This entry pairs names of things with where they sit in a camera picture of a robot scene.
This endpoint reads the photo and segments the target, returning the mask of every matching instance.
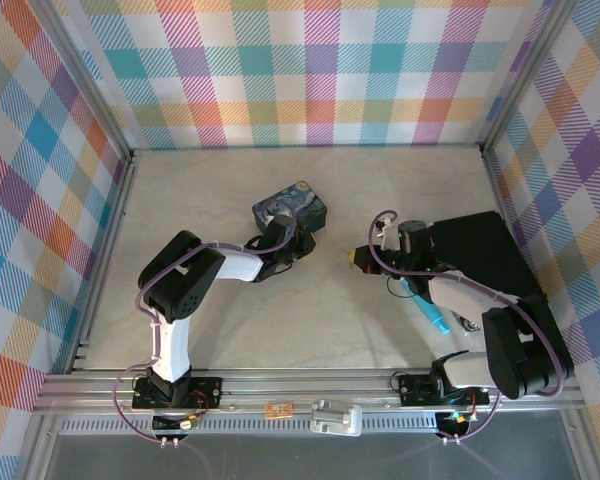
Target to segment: white floor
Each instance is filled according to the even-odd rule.
[[[191,326],[194,367],[428,367],[482,349],[479,333],[449,314],[453,331],[442,335],[412,300],[387,293],[385,277],[351,269],[347,255],[386,208],[425,221],[495,209],[476,148],[152,151],[141,158],[85,366],[149,359],[149,322],[133,307],[137,277],[178,231],[246,242],[259,233],[251,205],[299,180],[329,208],[316,249],[262,284],[217,281]]]

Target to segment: blue marker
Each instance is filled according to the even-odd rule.
[[[404,287],[409,295],[414,295],[414,293],[409,288],[409,282],[407,282],[406,278],[400,279],[400,284]],[[429,319],[431,323],[433,323],[438,330],[440,330],[444,335],[449,333],[451,329],[447,326],[447,322],[444,321],[444,316],[442,312],[438,310],[438,307],[427,302],[420,295],[414,295],[413,301],[416,302],[416,305],[420,307],[420,311],[424,313],[424,315]]]

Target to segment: plaid fabric backdrop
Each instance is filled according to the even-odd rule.
[[[121,167],[25,0],[1,0],[0,479],[62,366]]]
[[[55,1],[141,148],[475,143],[550,3]]]
[[[582,0],[492,160],[600,438],[600,0]]]

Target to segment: plaid wall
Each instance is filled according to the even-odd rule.
[[[582,0],[491,163],[600,438],[600,0]]]
[[[186,148],[475,143],[550,0],[54,3],[129,142]]]
[[[25,0],[1,0],[0,479],[67,353],[121,167]]]

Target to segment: small box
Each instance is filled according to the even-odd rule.
[[[279,199],[284,200],[293,208],[298,225],[301,228],[314,233],[326,225],[327,206],[307,182],[300,181],[256,203],[252,207],[256,224],[261,232],[264,233],[267,228],[266,214],[275,215],[276,213],[285,212],[286,208],[284,204],[275,202],[275,200]]]

